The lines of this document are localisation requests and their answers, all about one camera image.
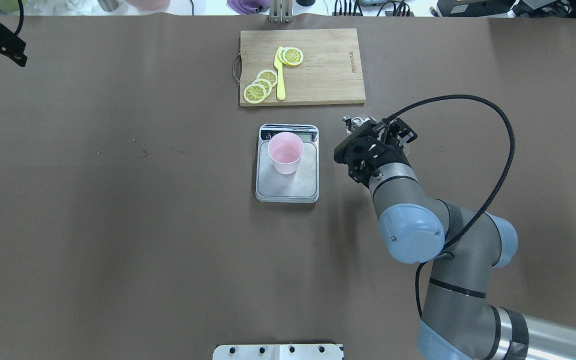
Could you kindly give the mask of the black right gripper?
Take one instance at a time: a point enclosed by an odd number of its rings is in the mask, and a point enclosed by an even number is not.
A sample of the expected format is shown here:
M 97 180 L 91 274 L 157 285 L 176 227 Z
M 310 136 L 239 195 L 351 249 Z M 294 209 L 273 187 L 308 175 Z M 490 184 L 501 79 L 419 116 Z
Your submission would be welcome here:
M 416 141 L 418 134 L 403 120 L 395 120 L 384 130 L 377 128 L 376 121 L 366 121 L 334 148 L 334 162 L 347 166 L 349 177 L 356 183 L 370 182 L 382 166 L 410 164 L 403 148 Z

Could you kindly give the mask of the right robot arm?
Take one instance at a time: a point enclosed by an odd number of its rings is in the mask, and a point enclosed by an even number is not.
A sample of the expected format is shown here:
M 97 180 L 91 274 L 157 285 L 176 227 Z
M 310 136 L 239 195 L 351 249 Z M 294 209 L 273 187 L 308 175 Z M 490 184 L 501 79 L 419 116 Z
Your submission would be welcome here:
M 518 250 L 512 224 L 487 212 L 455 243 L 475 210 L 428 196 L 404 153 L 417 135 L 402 120 L 342 118 L 334 161 L 370 191 L 387 251 L 431 264 L 417 349 L 426 360 L 576 360 L 576 329 L 487 303 L 490 274 Z

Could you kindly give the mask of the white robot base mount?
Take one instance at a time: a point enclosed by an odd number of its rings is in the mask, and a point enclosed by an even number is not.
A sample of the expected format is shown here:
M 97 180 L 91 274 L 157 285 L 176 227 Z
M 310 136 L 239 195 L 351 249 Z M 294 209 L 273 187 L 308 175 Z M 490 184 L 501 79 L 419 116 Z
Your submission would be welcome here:
M 344 360 L 342 344 L 222 344 L 215 347 L 213 360 Z

